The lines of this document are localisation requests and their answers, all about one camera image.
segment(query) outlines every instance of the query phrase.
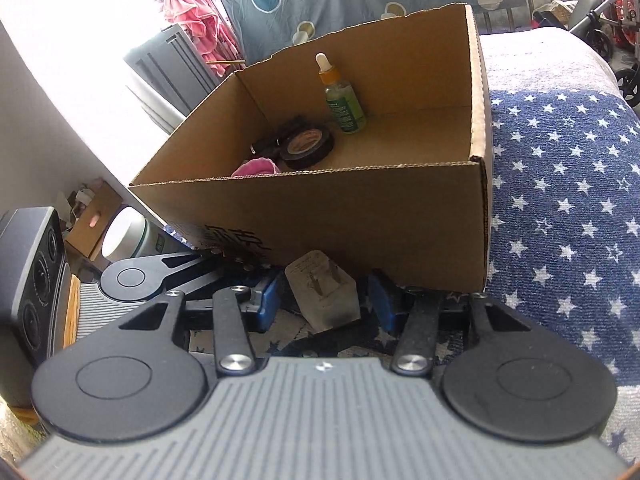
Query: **roll of black tape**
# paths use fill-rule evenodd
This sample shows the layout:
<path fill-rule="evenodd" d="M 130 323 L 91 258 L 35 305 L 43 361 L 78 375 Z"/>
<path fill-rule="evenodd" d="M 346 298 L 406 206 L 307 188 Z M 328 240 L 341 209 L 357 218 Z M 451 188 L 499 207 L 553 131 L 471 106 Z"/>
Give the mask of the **roll of black tape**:
<path fill-rule="evenodd" d="M 334 147 L 326 126 L 312 126 L 293 134 L 280 147 L 282 160 L 292 170 L 304 170 L 324 159 Z"/>

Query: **pink cloth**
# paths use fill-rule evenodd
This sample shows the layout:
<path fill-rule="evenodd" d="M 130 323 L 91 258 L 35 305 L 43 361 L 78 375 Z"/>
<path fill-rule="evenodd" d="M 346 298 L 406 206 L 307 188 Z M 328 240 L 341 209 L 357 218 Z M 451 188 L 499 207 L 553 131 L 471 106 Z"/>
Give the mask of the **pink cloth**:
<path fill-rule="evenodd" d="M 230 59 L 223 54 L 233 52 L 230 48 L 233 40 L 225 27 L 220 26 L 220 17 L 209 0 L 164 0 L 162 10 L 169 23 L 178 23 L 189 33 L 196 50 L 205 61 Z M 228 64 L 210 65 L 220 77 L 228 67 Z"/>
<path fill-rule="evenodd" d="M 280 173 L 280 170 L 270 158 L 260 157 L 247 161 L 235 170 L 231 176 L 275 175 L 278 173 Z"/>

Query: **green label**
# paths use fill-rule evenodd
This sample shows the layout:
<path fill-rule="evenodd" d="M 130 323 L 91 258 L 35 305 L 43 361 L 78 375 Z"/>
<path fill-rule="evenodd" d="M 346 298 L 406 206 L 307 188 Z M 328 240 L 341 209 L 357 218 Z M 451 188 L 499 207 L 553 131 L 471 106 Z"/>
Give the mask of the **green label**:
<path fill-rule="evenodd" d="M 355 132 L 358 129 L 358 120 L 364 116 L 364 112 L 360 108 L 353 89 L 349 88 L 349 90 L 344 97 L 327 99 L 326 103 L 338 120 L 340 129 L 344 132 Z"/>

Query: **dropper bottle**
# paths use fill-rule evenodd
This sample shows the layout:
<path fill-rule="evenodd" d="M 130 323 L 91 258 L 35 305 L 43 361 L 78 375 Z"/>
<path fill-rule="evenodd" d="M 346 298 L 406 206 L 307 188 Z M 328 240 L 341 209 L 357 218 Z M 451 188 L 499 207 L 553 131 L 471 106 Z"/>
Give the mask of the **dropper bottle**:
<path fill-rule="evenodd" d="M 338 69 L 322 53 L 316 55 L 320 80 L 324 83 L 324 98 L 334 113 L 340 129 L 347 134 L 359 132 L 367 124 L 351 83 L 340 78 Z"/>

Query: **dropper cap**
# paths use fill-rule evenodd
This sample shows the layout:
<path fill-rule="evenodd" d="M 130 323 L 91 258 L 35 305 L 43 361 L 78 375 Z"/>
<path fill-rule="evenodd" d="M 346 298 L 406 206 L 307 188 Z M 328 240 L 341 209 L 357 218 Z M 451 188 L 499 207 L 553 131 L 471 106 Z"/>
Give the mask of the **dropper cap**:
<path fill-rule="evenodd" d="M 338 69 L 335 66 L 329 63 L 325 54 L 322 52 L 316 54 L 316 63 L 318 63 L 318 66 L 320 67 L 320 80 L 325 85 L 331 85 L 340 81 L 340 72 L 338 72 Z"/>

